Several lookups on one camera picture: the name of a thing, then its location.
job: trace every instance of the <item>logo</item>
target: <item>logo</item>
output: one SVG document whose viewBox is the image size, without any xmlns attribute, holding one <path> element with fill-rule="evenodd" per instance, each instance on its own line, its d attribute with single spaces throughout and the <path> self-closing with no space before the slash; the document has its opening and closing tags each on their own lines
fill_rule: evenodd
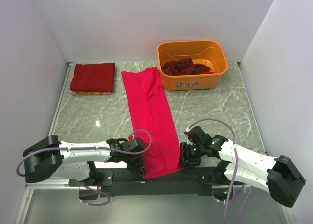
<svg viewBox="0 0 313 224">
<path fill-rule="evenodd" d="M 183 82 L 179 82 L 177 83 L 177 87 L 187 87 L 187 86 L 197 86 L 197 83 L 183 83 Z"/>
</svg>

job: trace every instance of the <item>gray floor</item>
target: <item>gray floor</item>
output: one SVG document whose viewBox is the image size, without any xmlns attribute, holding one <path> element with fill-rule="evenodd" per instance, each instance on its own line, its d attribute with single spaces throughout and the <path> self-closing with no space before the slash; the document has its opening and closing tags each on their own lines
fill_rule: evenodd
<svg viewBox="0 0 313 224">
<path fill-rule="evenodd" d="M 52 134 L 60 140 L 88 143 L 111 137 L 126 137 L 132 131 L 127 98 L 120 72 L 138 72 L 156 62 L 116 63 L 114 93 L 105 96 L 72 96 L 69 84 L 61 101 Z M 213 90 L 166 92 L 179 141 L 185 141 L 185 128 L 196 120 L 213 117 L 233 126 L 238 144 L 264 153 L 257 125 L 236 63 Z M 230 137 L 229 130 L 216 122 L 200 124 L 210 134 Z M 202 166 L 217 160 L 206 157 Z M 239 210 L 246 194 L 230 205 L 229 220 Z M 35 190 L 26 224 L 221 224 L 224 205 L 212 197 L 197 195 L 118 196 L 107 206 L 91 207 L 79 203 L 77 190 Z M 239 224 L 285 223 L 281 206 L 269 194 L 255 189 Z"/>
</svg>

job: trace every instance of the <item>bright red cloth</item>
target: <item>bright red cloth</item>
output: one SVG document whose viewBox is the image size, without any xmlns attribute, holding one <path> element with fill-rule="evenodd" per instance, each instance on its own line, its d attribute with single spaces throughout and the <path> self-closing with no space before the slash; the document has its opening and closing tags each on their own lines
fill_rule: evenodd
<svg viewBox="0 0 313 224">
<path fill-rule="evenodd" d="M 113 92 L 115 63 L 76 64 L 70 83 L 73 92 Z"/>
<path fill-rule="evenodd" d="M 142 155 L 146 179 L 180 170 L 179 141 L 157 67 L 122 72 L 133 130 L 145 129 L 152 136 L 151 148 Z M 144 132 L 136 133 L 148 145 Z"/>
</svg>

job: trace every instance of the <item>orange basket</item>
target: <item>orange basket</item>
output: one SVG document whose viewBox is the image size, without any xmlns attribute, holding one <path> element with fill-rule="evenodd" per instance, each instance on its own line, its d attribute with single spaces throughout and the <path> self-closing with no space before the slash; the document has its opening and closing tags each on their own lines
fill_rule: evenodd
<svg viewBox="0 0 313 224">
<path fill-rule="evenodd" d="M 157 48 L 157 56 L 162 85 L 168 91 L 212 89 L 228 69 L 221 46 L 209 40 L 164 42 Z M 162 72 L 165 62 L 184 58 L 207 65 L 215 74 L 168 76 Z"/>
</svg>

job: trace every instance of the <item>pink garment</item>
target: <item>pink garment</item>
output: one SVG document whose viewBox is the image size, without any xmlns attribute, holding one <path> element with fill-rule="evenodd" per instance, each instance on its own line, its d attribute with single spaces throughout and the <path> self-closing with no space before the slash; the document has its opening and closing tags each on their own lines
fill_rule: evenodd
<svg viewBox="0 0 313 224">
<path fill-rule="evenodd" d="M 170 107 L 157 67 L 142 72 L 122 72 L 133 130 L 145 129 L 152 136 L 151 148 L 142 155 L 146 179 L 181 170 L 177 168 L 180 147 Z M 146 145 L 144 132 L 136 133 Z"/>
</svg>

